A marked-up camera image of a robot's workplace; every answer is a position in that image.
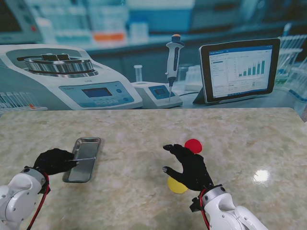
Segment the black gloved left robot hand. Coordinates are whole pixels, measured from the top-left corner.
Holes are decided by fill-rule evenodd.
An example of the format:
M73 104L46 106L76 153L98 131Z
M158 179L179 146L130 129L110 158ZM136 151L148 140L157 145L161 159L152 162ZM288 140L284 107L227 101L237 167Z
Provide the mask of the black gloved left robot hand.
M47 175L64 173L77 166L78 163L73 159L74 154L66 150L50 149L38 156L33 169Z

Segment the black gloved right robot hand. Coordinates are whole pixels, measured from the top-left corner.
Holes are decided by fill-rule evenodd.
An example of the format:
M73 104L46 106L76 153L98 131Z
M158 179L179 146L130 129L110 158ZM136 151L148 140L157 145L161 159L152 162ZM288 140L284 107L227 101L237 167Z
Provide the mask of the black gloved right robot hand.
M194 154L190 149L179 144L165 145L163 149L173 154L183 168L183 172L177 172L165 166L163 167L164 173L193 191L201 192L214 186L201 155Z

